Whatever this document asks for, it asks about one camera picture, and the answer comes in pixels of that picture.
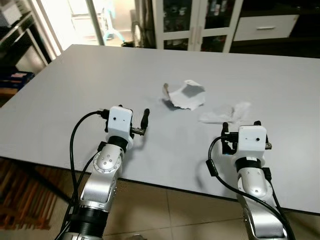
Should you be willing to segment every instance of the drawer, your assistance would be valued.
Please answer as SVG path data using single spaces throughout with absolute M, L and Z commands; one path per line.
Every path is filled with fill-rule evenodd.
M 234 41 L 289 37 L 299 15 L 241 17 Z

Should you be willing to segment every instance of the black cable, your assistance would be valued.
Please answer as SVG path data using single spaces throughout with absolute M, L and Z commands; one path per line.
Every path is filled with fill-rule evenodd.
M 274 199 L 274 202 L 275 202 L 275 205 L 276 205 L 276 208 L 278 209 L 279 213 L 285 218 L 285 220 L 288 222 L 288 220 L 286 219 L 286 215 L 284 213 L 284 211 L 282 211 L 282 208 L 280 206 L 280 203 L 278 201 L 278 198 L 277 198 L 277 195 L 276 195 L 276 192 L 275 192 L 275 189 L 274 189 L 274 186 L 272 185 L 271 183 L 271 180 L 268 181 L 272 187 L 272 196 L 273 196 L 273 199 Z
M 96 154 L 97 154 L 97 153 L 95 153 L 95 154 L 89 159 L 89 161 L 86 163 L 86 165 L 84 166 L 84 168 L 83 168 L 83 170 L 82 170 L 82 172 L 81 172 L 81 175 L 80 175 L 80 177 L 79 177 L 79 179 L 78 179 L 78 181 L 77 181 L 77 183 L 76 183 L 77 191 L 78 191 L 79 186 L 80 186 L 80 183 L 81 183 L 81 181 L 82 181 L 82 179 L 83 179 L 83 177 L 84 177 L 84 175 L 85 175 L 85 173 L 86 173 L 87 168 L 89 167 L 90 163 L 93 161 L 93 159 L 94 159 L 94 157 L 95 157 Z M 71 204 L 71 203 L 68 204 L 68 207 L 67 207 L 67 209 L 66 209 L 66 211 L 65 211 L 65 214 L 64 214 L 64 217 L 63 217 L 63 221 L 62 221 L 62 225 L 61 225 L 60 231 L 62 231 L 62 230 L 64 229 L 65 225 L 66 225 L 66 221 L 67 221 L 67 218 L 68 218 L 70 209 L 71 209 L 71 207 L 73 206 L 74 199 L 75 199 L 75 192 L 73 191 L 72 197 L 71 197 L 71 203 L 72 203 L 72 204 Z
M 277 210 L 275 210 L 273 207 L 271 207 L 269 204 L 265 203 L 264 201 L 260 200 L 259 198 L 255 197 L 255 196 L 252 196 L 246 192 L 243 192 L 243 191 L 240 191 L 232 186 L 230 186 L 229 184 L 227 184 L 224 180 L 222 180 L 221 177 L 219 177 L 219 173 L 216 169 L 216 166 L 215 166 L 215 163 L 213 161 L 213 159 L 211 158 L 211 154 L 212 154 L 212 149 L 214 147 L 214 145 L 216 144 L 217 141 L 219 141 L 220 139 L 222 139 L 221 136 L 215 138 L 212 143 L 210 144 L 210 147 L 209 147 L 209 151 L 208 151 L 208 160 L 211 161 L 213 167 L 214 167 L 214 171 L 215 171 L 215 177 L 219 180 L 219 182 L 224 185 L 227 189 L 233 191 L 234 193 L 236 194 L 239 194 L 239 195 L 242 195 L 244 197 L 247 197 L 259 204 L 261 204 L 262 206 L 264 206 L 266 209 L 268 209 L 270 212 L 273 213 L 273 215 L 276 216 L 276 218 L 282 223 L 282 225 L 284 226 L 286 232 L 287 232 L 287 235 L 289 237 L 289 240 L 296 240 L 295 238 L 295 235 L 293 233 L 293 230 L 290 226 L 290 224 L 288 223 L 288 221 L 286 220 L 286 217 L 285 216 L 282 216 Z
M 79 127 L 79 125 L 88 117 L 100 114 L 101 111 L 93 111 L 89 112 L 88 114 L 84 115 L 74 126 L 74 129 L 71 134 L 70 138 L 70 168 L 71 168 L 71 176 L 72 176 L 72 184 L 73 184 L 73 192 L 74 192 L 74 205 L 77 206 L 79 203 L 79 194 L 78 194 L 78 188 L 77 188 L 77 179 L 76 179 L 76 172 L 75 172 L 75 163 L 74 163 L 74 138 L 76 131 Z
M 64 233 L 67 231 L 67 229 L 69 228 L 69 226 L 70 226 L 70 222 L 68 222 L 68 223 L 66 224 L 66 226 L 64 227 L 64 229 L 63 229 L 62 231 L 60 231 L 60 233 L 55 237 L 54 240 L 59 240 L 59 239 L 64 235 Z

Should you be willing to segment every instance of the white table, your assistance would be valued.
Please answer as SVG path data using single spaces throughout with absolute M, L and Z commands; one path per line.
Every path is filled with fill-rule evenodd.
M 187 79 L 205 87 L 205 105 L 194 111 L 167 107 L 163 84 Z M 261 120 L 273 145 L 265 159 L 280 204 L 320 213 L 319 94 L 319 59 L 72 45 L 0 108 L 0 156 L 69 169 L 70 135 L 83 115 L 122 104 L 134 111 L 138 126 L 150 108 L 147 135 L 135 137 L 122 177 L 235 198 L 205 165 L 222 126 L 198 118 L 214 107 L 247 101 L 248 123 Z M 104 128 L 96 116 L 79 127 L 76 170 L 106 139 Z M 235 184 L 229 161 L 218 165 Z

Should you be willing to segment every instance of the white cabinet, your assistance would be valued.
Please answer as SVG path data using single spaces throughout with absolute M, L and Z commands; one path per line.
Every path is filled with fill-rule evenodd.
M 153 0 L 157 49 L 229 52 L 243 0 Z

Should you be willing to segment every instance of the crumpled paper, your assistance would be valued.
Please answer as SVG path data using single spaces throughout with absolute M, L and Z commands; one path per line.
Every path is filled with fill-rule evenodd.
M 172 102 L 175 107 L 195 110 L 206 102 L 205 88 L 193 80 L 185 80 L 182 87 L 169 92 L 169 85 L 163 85 L 164 100 Z
M 223 105 L 213 111 L 204 112 L 198 120 L 206 124 L 222 124 L 223 122 L 239 124 L 246 120 L 250 106 L 250 102 L 240 102 L 235 106 Z

